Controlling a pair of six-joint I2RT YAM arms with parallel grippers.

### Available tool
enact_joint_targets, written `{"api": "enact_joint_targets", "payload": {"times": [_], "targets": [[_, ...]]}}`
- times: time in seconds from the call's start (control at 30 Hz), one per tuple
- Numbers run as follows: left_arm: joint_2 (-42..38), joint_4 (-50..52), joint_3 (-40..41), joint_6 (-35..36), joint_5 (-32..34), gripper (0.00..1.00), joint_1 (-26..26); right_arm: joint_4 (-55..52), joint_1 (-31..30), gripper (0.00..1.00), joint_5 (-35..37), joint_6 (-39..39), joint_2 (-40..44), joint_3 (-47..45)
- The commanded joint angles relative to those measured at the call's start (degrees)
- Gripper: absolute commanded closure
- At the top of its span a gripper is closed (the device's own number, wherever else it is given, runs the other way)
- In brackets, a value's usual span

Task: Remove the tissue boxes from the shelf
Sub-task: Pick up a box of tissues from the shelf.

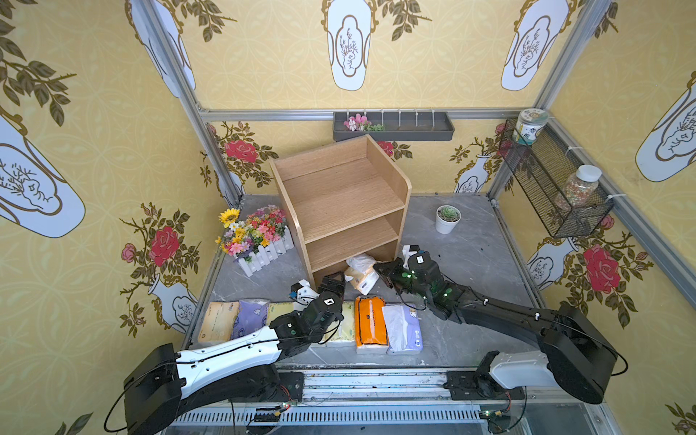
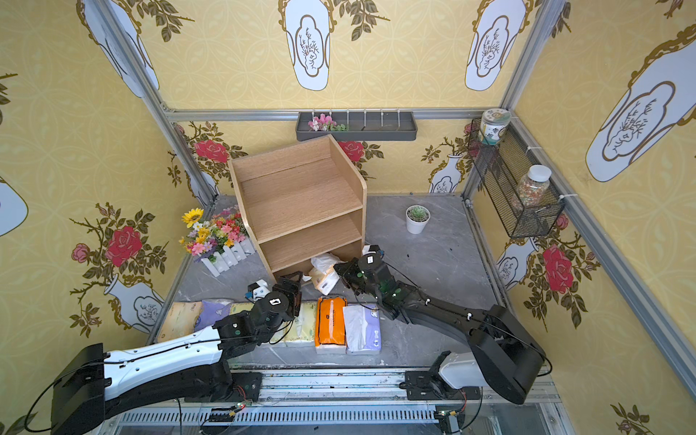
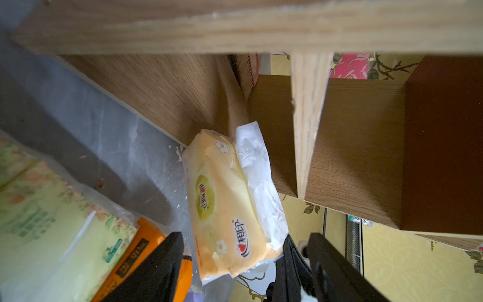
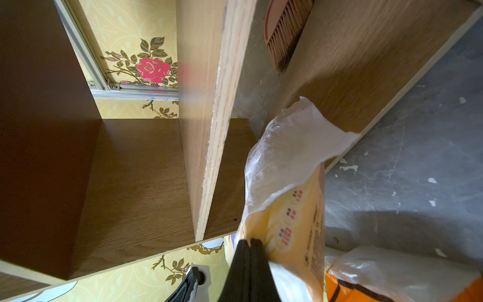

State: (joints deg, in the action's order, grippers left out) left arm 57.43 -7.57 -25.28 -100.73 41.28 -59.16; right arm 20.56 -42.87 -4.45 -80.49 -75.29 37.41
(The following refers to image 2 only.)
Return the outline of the orange tissue pack bottom shelf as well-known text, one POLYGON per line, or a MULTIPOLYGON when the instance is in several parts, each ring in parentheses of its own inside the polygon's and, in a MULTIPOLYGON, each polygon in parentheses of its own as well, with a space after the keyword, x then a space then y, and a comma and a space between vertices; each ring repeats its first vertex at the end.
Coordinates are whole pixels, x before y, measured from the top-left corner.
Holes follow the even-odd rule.
POLYGON ((340 277, 335 271, 335 265, 341 262, 339 257, 330 253, 311 258, 310 281, 320 294, 329 295, 339 282, 340 277))

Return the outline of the yellow green floral tissue pack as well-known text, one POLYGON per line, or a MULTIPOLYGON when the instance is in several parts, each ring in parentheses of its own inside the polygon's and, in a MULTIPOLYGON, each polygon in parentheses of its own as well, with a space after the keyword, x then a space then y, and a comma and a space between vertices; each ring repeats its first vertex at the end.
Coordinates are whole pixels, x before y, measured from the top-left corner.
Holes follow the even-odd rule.
POLYGON ((254 307, 254 303, 235 303, 229 306, 229 314, 236 315, 244 311, 250 311, 254 307))

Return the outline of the orange white tissue box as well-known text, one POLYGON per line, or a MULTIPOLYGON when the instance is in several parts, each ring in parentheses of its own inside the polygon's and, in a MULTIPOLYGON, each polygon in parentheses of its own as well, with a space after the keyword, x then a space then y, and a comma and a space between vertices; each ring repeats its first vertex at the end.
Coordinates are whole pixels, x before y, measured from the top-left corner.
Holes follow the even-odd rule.
POLYGON ((315 350, 317 353, 344 355, 346 353, 346 335, 344 297, 321 297, 317 301, 315 319, 315 350))

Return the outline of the purple Vinda tissue pack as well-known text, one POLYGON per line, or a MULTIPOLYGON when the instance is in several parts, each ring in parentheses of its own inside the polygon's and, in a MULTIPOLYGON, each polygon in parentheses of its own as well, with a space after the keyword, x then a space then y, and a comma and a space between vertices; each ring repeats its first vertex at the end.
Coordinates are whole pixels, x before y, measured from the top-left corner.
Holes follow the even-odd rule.
POLYGON ((227 317, 232 301, 228 299, 210 299, 201 302, 201 310, 194 323, 194 331, 198 332, 215 322, 227 317))

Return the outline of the purple tissue pack bottom shelf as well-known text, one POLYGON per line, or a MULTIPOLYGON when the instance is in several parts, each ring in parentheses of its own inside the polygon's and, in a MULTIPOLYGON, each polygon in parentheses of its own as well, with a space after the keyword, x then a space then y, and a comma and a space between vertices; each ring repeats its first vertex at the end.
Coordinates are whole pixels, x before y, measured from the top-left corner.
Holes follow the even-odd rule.
POLYGON ((343 313, 348 355, 378 355, 382 351, 379 308, 375 304, 348 304, 343 313))

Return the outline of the orange cream tissue pack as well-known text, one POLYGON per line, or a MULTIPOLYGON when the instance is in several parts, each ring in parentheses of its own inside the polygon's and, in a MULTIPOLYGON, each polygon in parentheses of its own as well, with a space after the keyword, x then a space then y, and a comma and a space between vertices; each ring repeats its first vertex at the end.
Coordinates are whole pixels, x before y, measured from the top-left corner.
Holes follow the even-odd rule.
POLYGON ((193 334, 201 310, 201 302, 174 302, 165 316, 155 342, 163 343, 193 334))

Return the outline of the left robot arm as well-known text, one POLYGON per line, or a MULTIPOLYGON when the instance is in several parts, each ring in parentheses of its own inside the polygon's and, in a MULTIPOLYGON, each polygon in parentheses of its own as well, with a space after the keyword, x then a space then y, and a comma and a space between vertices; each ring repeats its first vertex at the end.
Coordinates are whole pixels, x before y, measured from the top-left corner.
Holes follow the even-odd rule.
POLYGON ((299 314, 302 273, 279 277, 250 310, 191 335, 107 353, 89 345, 49 384, 52 434, 83 434, 125 411, 166 400, 226 397, 239 386, 228 360, 268 343, 299 314))

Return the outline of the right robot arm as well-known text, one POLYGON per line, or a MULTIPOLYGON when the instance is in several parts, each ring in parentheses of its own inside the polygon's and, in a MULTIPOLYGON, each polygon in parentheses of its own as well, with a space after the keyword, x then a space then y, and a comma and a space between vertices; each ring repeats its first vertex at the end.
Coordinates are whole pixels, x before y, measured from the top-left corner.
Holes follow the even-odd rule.
POLYGON ((508 402, 527 400, 547 362, 541 345, 503 306, 488 310, 456 306, 396 279, 378 253, 333 266, 355 295, 372 295, 391 320, 424 326, 469 346, 482 379, 508 402))

